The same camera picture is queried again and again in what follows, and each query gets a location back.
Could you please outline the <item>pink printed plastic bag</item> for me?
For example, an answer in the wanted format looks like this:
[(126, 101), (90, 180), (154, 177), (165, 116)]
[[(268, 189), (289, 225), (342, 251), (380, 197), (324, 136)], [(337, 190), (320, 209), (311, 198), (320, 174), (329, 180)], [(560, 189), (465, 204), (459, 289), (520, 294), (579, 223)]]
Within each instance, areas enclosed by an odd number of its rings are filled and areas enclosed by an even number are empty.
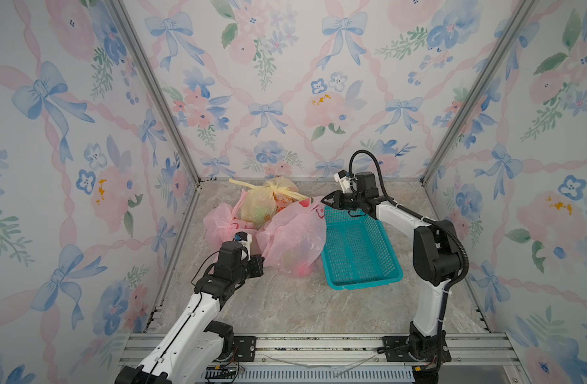
[(293, 278), (312, 275), (326, 244), (326, 206), (320, 197), (291, 203), (258, 232), (264, 265)]

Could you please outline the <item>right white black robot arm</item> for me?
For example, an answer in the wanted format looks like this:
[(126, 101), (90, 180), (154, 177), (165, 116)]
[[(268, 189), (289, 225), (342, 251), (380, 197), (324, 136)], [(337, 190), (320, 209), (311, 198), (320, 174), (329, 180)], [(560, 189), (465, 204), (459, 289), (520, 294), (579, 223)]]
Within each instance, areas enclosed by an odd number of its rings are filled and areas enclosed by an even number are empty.
[(353, 174), (341, 170), (334, 179), (339, 189), (325, 196), (324, 204), (340, 211), (360, 210), (412, 241), (412, 264), (421, 283), (406, 351), (415, 361), (428, 361), (425, 371), (436, 371), (445, 351), (443, 325), (450, 289), (466, 278), (470, 266), (454, 226), (397, 203), (387, 195), (382, 178), (371, 172)]

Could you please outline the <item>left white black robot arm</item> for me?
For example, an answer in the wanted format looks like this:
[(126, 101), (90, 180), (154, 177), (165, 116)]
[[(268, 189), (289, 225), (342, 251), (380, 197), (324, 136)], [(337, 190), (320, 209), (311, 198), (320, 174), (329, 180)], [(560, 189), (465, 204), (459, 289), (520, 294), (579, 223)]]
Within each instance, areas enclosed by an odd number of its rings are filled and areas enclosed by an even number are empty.
[(233, 327), (216, 318), (247, 279), (263, 276), (264, 259), (251, 244), (252, 235), (238, 232), (221, 245), (164, 339), (138, 366), (124, 366), (116, 383), (195, 383), (210, 363), (233, 357)]

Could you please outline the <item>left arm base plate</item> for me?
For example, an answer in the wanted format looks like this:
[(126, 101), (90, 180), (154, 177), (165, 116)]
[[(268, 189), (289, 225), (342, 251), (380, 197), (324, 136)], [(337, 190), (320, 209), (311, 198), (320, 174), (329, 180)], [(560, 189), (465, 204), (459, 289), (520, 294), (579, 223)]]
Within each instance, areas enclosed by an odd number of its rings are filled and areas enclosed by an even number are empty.
[(256, 336), (226, 336), (217, 361), (222, 363), (251, 363), (255, 360)]

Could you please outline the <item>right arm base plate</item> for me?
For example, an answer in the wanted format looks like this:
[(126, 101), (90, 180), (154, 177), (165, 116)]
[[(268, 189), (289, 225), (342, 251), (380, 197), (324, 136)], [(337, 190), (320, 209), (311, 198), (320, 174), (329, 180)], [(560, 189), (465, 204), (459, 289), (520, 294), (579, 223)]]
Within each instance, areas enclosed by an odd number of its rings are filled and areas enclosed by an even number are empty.
[(386, 355), (391, 363), (434, 363), (437, 353), (440, 353), (443, 363), (452, 360), (445, 337), (439, 339), (438, 336), (384, 336), (377, 352)]

